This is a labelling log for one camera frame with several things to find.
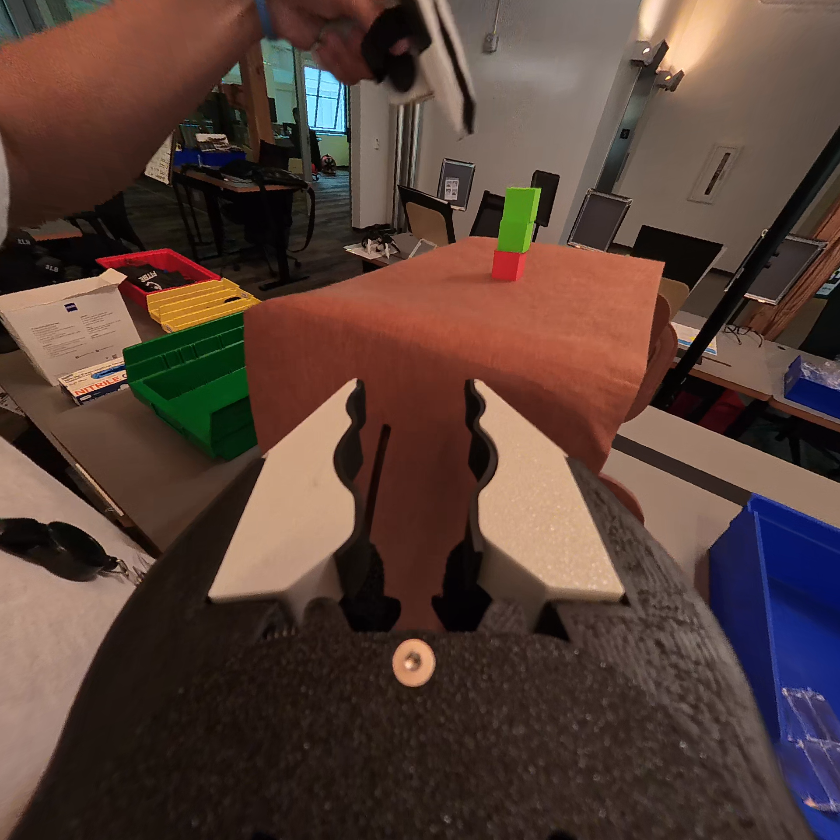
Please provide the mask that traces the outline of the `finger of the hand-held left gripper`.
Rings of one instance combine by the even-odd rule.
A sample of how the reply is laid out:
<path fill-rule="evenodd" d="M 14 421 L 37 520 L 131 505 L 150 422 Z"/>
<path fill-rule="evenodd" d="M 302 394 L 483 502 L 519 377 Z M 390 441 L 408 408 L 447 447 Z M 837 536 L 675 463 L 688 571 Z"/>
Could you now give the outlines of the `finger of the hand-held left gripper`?
<path fill-rule="evenodd" d="M 420 1 L 418 8 L 430 39 L 420 63 L 433 98 L 452 130 L 463 139 L 476 130 L 476 91 L 466 50 L 447 1 Z"/>

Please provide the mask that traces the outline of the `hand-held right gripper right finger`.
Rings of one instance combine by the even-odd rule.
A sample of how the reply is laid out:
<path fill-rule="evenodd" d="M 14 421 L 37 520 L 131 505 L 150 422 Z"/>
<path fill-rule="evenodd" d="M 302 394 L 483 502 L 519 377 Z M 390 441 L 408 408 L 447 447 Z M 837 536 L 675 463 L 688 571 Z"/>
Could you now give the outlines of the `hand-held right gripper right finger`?
<path fill-rule="evenodd" d="M 537 625 L 546 605 L 613 605 L 626 590 L 581 483 L 592 474 L 487 383 L 465 383 L 469 536 L 477 584 Z"/>

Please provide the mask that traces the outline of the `green plastic bin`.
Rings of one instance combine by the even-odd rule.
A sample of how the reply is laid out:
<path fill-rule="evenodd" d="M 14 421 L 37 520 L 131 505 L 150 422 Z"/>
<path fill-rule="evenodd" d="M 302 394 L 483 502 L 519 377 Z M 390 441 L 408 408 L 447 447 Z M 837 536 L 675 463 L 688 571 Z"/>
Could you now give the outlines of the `green plastic bin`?
<path fill-rule="evenodd" d="M 257 445 L 245 365 L 244 314 L 231 314 L 123 351 L 132 394 L 207 456 Z"/>

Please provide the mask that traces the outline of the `blue plastic bin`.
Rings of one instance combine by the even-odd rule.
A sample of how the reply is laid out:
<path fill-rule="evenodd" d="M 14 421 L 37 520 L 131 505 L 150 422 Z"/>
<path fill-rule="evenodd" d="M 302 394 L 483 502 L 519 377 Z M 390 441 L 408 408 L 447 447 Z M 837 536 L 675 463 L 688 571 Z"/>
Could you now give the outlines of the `blue plastic bin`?
<path fill-rule="evenodd" d="M 738 657 L 780 770 L 816 838 L 839 815 L 806 805 L 804 760 L 782 732 L 781 688 L 822 694 L 839 717 L 839 531 L 751 496 L 709 552 L 710 607 Z"/>

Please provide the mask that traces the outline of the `person's left forearm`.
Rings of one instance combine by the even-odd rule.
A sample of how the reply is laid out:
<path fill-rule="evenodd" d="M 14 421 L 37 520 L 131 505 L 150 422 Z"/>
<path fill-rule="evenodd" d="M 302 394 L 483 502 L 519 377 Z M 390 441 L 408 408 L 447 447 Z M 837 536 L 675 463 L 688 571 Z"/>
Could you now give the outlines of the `person's left forearm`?
<path fill-rule="evenodd" d="M 254 2 L 111 2 L 4 45 L 2 230 L 130 185 L 261 35 Z"/>

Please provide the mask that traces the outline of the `person's left hand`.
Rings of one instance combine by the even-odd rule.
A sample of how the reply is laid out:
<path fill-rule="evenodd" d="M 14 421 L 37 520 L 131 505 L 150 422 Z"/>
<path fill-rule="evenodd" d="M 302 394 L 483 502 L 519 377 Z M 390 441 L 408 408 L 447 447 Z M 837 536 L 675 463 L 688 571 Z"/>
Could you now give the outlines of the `person's left hand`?
<path fill-rule="evenodd" d="M 343 84 L 372 81 L 362 40 L 391 5 L 385 1 L 268 1 L 272 32 L 308 52 Z"/>

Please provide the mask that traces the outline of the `black mesh chair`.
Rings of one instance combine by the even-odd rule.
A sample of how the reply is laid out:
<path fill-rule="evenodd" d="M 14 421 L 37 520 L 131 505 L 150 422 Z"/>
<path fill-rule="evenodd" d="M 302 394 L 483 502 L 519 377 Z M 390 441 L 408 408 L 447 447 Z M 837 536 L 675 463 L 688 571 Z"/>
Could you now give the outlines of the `black mesh chair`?
<path fill-rule="evenodd" d="M 484 191 L 469 236 L 498 238 L 504 206 L 504 196 Z"/>

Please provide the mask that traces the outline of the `small black device stand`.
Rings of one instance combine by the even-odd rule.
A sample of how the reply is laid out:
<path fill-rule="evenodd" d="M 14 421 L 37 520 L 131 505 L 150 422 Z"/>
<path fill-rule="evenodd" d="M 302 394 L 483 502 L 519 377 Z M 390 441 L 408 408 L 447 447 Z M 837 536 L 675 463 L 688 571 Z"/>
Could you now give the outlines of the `small black device stand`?
<path fill-rule="evenodd" d="M 364 256 L 390 259 L 399 256 L 402 250 L 394 239 L 397 231 L 388 224 L 374 224 L 361 230 L 360 248 Z"/>

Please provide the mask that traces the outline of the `framed dark screen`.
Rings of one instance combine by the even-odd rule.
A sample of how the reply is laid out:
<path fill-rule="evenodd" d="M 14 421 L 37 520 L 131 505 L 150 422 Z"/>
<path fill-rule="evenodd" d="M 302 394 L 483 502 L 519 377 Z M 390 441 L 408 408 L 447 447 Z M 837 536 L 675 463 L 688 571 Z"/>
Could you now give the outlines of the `framed dark screen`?
<path fill-rule="evenodd" d="M 787 235 L 742 299 L 777 306 L 827 247 L 821 239 Z"/>
<path fill-rule="evenodd" d="M 607 252 L 632 203 L 631 197 L 594 188 L 587 190 L 567 238 L 567 246 Z"/>

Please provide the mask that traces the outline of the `dark wooden table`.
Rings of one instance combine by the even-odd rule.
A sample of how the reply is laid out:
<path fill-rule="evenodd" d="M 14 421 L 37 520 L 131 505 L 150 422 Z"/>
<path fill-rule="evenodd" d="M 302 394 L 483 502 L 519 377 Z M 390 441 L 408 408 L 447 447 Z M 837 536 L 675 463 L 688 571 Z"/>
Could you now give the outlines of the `dark wooden table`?
<path fill-rule="evenodd" d="M 316 222 L 316 196 L 301 175 L 274 165 L 232 161 L 220 168 L 186 164 L 172 175 L 175 198 L 185 226 L 187 241 L 197 256 L 197 222 L 187 218 L 186 205 L 192 192 L 203 194 L 217 257 L 226 254 L 224 210 L 243 228 L 248 243 L 264 256 L 273 280 L 262 285 L 271 291 L 293 282 L 289 268 L 300 268 L 298 253 L 312 240 Z M 308 204 L 308 225 L 303 245 L 289 247 L 294 196 L 302 194 Z"/>

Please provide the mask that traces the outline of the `yellow plastic bin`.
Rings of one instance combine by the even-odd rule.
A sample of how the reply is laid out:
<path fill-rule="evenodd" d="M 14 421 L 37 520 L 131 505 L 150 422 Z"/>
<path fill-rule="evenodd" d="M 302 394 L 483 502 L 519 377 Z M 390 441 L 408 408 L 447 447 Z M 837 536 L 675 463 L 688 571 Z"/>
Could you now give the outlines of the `yellow plastic bin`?
<path fill-rule="evenodd" d="M 261 303 L 227 278 L 161 290 L 146 298 L 150 317 L 165 333 L 176 333 L 239 314 Z"/>

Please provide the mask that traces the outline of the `blue glove box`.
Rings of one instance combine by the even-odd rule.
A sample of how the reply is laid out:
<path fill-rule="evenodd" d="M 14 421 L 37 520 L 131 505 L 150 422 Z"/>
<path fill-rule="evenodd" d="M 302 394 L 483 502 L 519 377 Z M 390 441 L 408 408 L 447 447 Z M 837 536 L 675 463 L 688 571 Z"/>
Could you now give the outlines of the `blue glove box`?
<path fill-rule="evenodd" d="M 125 390 L 129 384 L 124 359 L 120 356 L 65 374 L 58 379 L 58 387 L 76 406 Z"/>

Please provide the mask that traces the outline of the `white printed chart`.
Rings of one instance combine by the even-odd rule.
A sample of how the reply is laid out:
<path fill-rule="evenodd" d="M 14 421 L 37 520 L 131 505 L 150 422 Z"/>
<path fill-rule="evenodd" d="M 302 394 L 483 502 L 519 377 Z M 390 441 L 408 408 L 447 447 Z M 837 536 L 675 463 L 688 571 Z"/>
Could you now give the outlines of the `white printed chart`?
<path fill-rule="evenodd" d="M 163 185 L 171 186 L 175 148 L 175 133 L 172 132 L 148 161 L 143 175 Z"/>

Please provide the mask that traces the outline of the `black cloth item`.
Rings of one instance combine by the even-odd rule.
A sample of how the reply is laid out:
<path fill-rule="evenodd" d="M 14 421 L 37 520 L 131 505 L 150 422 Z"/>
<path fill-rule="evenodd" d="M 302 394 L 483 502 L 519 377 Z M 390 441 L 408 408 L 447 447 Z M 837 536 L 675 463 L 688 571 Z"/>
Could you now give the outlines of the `black cloth item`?
<path fill-rule="evenodd" d="M 131 288 L 146 295 L 184 287 L 193 283 L 193 280 L 185 277 L 180 271 L 155 268 L 150 264 L 121 266 L 119 271 L 124 274 Z"/>

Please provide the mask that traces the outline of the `rack of black dumbbells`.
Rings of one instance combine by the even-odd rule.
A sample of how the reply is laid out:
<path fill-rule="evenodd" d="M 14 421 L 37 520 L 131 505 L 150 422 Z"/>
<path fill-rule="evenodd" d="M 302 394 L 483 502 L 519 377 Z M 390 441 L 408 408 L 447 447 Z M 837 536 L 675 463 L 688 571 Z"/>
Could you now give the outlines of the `rack of black dumbbells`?
<path fill-rule="evenodd" d="M 37 241 L 22 230 L 7 236 L 1 252 L 1 294 L 94 277 L 100 267 L 92 238 Z"/>

